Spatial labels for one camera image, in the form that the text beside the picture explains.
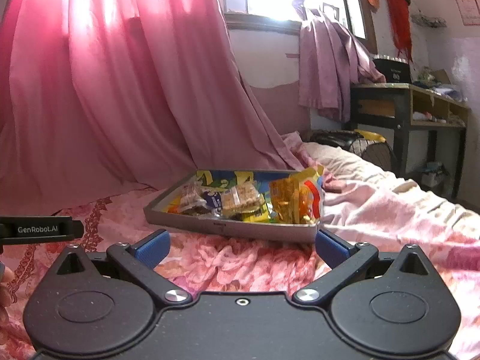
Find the person's left hand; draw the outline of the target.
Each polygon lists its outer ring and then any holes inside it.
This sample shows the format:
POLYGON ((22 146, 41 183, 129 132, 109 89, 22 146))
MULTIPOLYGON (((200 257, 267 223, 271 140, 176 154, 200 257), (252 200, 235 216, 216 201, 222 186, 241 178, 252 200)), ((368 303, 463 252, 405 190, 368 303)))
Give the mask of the person's left hand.
POLYGON ((0 318, 1 318, 1 345, 4 345, 7 342, 7 334, 5 332, 5 327, 9 322, 9 315, 7 313, 7 308, 11 305, 11 295, 7 288, 7 285, 14 280, 15 273, 12 269, 7 267, 3 262, 0 263, 1 266, 1 284, 0 284, 0 318))

